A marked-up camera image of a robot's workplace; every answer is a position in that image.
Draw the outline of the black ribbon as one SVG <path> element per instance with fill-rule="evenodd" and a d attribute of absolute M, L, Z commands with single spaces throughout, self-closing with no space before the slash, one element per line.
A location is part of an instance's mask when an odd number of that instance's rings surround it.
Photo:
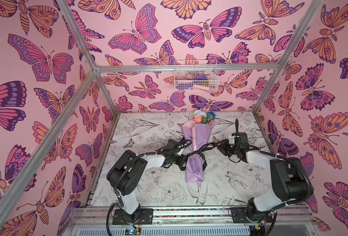
<path fill-rule="evenodd" d="M 199 150 L 196 150 L 192 153 L 185 155 L 185 159 L 188 160 L 191 156 L 199 155 L 201 157 L 201 160 L 202 160 L 202 170 L 204 171 L 207 167 L 207 162 L 205 160 L 204 152 L 206 152 L 208 150 L 212 150 L 212 149 L 218 147 L 220 144 L 221 144 L 221 141 L 216 142 L 216 143 L 212 142 L 212 143 L 205 144 Z"/>

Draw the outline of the pink purple wrapping paper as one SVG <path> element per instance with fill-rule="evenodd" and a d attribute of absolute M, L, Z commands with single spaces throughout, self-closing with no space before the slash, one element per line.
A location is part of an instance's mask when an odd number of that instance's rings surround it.
<path fill-rule="evenodd" d="M 186 182 L 202 183 L 204 180 L 203 171 L 206 168 L 206 161 L 199 151 L 204 145 L 208 144 L 212 125 L 199 124 L 190 120 L 184 123 L 181 128 L 185 140 L 192 141 L 192 144 L 189 146 L 191 153 L 186 162 Z"/>

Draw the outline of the blue fake flower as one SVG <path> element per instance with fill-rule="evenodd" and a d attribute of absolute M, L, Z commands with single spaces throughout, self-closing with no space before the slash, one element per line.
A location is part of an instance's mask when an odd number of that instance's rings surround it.
<path fill-rule="evenodd" d="M 216 117 L 216 115 L 213 112 L 208 112 L 207 113 L 207 120 L 208 121 L 214 120 L 215 117 Z"/>

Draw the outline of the pink fake rose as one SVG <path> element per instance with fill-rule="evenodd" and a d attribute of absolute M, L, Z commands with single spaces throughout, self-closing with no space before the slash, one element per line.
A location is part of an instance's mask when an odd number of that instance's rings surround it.
<path fill-rule="evenodd" d="M 203 121 L 203 118 L 204 118 L 204 116 L 202 116 L 202 115 L 195 115 L 194 118 L 193 118 L 193 121 L 195 123 L 201 124 L 202 121 Z"/>

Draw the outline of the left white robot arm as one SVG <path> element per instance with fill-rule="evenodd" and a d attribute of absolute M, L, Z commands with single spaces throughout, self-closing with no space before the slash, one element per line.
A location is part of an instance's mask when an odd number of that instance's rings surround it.
<path fill-rule="evenodd" d="M 142 175 L 148 169 L 170 167 L 173 164 L 183 166 L 184 156 L 181 152 L 192 144 L 191 140 L 179 142 L 170 139 L 165 147 L 156 151 L 137 154 L 126 150 L 107 173 L 107 181 L 113 188 L 118 207 L 113 224 L 134 224 L 142 219 L 140 203 L 136 197 L 136 187 Z"/>

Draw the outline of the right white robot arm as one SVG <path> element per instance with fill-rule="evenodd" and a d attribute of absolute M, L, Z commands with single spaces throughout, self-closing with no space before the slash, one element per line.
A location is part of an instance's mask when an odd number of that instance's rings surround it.
<path fill-rule="evenodd" d="M 308 200 L 314 189 L 300 159 L 272 154 L 248 143 L 247 134 L 239 131 L 235 120 L 235 132 L 223 140 L 218 150 L 224 156 L 236 156 L 239 161 L 270 171 L 271 188 L 260 196 L 248 200 L 244 213 L 246 220 L 260 223 L 271 213 L 288 205 Z"/>

